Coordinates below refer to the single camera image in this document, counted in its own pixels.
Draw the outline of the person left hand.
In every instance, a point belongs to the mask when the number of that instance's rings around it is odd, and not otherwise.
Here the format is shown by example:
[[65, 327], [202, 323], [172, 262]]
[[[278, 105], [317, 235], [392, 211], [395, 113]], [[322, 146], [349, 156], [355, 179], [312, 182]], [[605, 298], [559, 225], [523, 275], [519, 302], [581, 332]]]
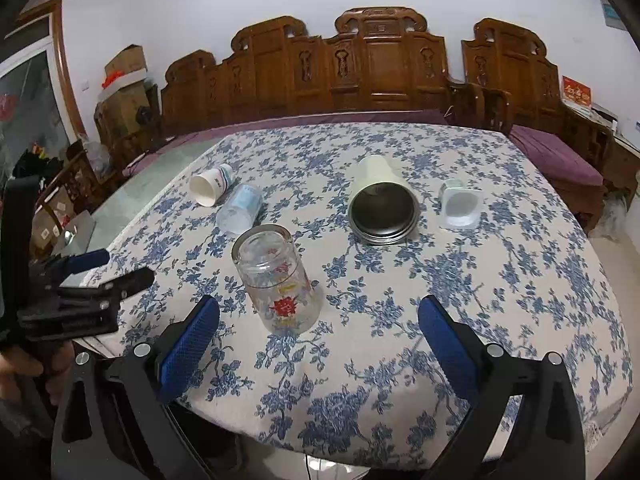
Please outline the person left hand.
[[64, 342], [62, 347], [52, 354], [47, 365], [42, 365], [18, 347], [2, 352], [1, 399], [13, 404], [21, 404], [22, 394], [16, 378], [18, 376], [34, 378], [46, 373], [49, 377], [46, 382], [46, 390], [50, 402], [53, 405], [58, 405], [74, 359], [75, 350], [70, 341]]

